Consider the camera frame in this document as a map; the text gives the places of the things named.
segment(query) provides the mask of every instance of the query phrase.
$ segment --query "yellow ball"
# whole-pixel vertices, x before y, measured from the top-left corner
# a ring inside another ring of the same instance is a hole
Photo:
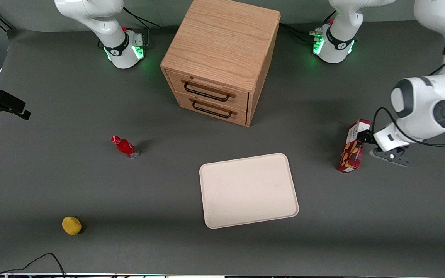
[[[61,226],[63,227],[63,230],[65,230],[65,232],[71,236],[78,234],[82,229],[82,224],[80,224],[80,221],[71,216],[63,218]]]

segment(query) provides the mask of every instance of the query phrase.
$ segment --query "wooden top surface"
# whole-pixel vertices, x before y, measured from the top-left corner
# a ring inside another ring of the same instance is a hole
[[[252,91],[280,13],[230,0],[194,0],[161,66]]]

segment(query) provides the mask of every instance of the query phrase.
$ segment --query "red box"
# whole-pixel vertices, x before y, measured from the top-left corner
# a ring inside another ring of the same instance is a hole
[[[360,168],[363,155],[363,144],[359,144],[357,136],[359,132],[370,129],[370,121],[360,119],[350,126],[348,130],[348,137],[341,154],[341,162],[338,170],[343,173],[349,173],[355,169]]]

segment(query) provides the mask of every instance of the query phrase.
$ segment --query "wooden drawer cabinet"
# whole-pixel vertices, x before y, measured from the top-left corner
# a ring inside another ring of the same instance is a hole
[[[269,70],[280,13],[193,0],[161,70],[178,104],[249,127]]]
[[[217,119],[232,122],[237,125],[245,125],[246,111],[220,106],[205,100],[198,100],[191,95],[175,92],[178,103],[182,108],[205,114]]]

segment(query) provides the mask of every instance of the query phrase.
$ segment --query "drawer handle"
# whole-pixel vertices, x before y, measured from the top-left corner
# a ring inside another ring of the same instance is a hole
[[[193,107],[193,109],[196,109],[196,110],[199,110],[199,111],[202,111],[202,112],[205,112],[205,113],[209,113],[209,114],[212,114],[214,116],[218,116],[218,117],[225,118],[225,119],[229,119],[231,117],[231,114],[232,114],[231,111],[229,112],[229,115],[223,115],[223,114],[219,114],[219,113],[216,113],[216,112],[212,112],[212,111],[207,110],[207,109],[203,109],[203,108],[197,107],[197,106],[195,106],[196,103],[197,103],[196,101],[192,100],[192,107]]]
[[[207,95],[206,93],[199,92],[198,90],[189,89],[189,88],[187,88],[188,85],[189,85],[189,83],[185,82],[185,86],[184,87],[185,87],[185,90],[187,92],[194,93],[196,95],[201,95],[203,97],[208,97],[208,98],[211,98],[212,100],[218,100],[219,102],[226,102],[227,100],[229,100],[229,94],[227,94],[225,98],[214,97],[213,95]]]

